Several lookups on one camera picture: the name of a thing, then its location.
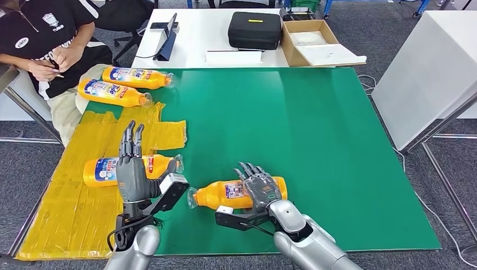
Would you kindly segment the person's left hand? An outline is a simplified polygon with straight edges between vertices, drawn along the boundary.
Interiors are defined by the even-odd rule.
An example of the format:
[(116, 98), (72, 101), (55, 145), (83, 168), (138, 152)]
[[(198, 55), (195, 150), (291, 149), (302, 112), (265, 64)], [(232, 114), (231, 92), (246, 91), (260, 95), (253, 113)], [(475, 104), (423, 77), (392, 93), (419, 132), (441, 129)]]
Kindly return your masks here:
[(63, 73), (76, 64), (82, 58), (83, 51), (83, 46), (74, 44), (66, 48), (58, 46), (53, 49), (53, 60), (58, 64), (59, 72)]

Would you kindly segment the person's right hand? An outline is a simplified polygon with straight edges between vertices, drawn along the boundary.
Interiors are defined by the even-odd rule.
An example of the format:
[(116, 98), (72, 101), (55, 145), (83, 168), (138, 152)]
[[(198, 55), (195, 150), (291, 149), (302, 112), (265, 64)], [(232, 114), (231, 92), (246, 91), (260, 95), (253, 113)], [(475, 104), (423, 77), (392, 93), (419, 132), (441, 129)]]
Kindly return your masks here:
[(29, 60), (27, 71), (39, 82), (49, 82), (60, 75), (59, 69), (46, 60)]

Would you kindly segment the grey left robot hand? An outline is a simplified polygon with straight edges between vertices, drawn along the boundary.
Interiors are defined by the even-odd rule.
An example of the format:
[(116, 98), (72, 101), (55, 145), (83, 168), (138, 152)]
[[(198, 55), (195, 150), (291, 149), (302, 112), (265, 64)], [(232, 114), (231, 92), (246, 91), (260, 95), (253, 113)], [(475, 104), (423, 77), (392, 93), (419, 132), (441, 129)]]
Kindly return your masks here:
[(136, 203), (159, 197), (160, 184), (165, 176), (177, 171), (178, 160), (168, 159), (165, 169), (158, 177), (149, 179), (142, 159), (142, 132), (144, 125), (135, 128), (132, 120), (123, 132), (119, 147), (119, 160), (116, 165), (117, 185), (123, 202)]

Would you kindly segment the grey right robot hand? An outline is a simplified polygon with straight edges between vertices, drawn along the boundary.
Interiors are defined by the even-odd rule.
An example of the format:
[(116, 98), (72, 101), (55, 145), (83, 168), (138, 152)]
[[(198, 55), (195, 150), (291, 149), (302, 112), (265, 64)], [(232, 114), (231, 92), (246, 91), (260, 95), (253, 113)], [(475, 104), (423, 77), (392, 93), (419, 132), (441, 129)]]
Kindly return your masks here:
[(255, 212), (265, 212), (270, 203), (282, 199), (278, 184), (261, 166), (244, 162), (238, 164), (240, 168), (233, 170), (251, 198)]

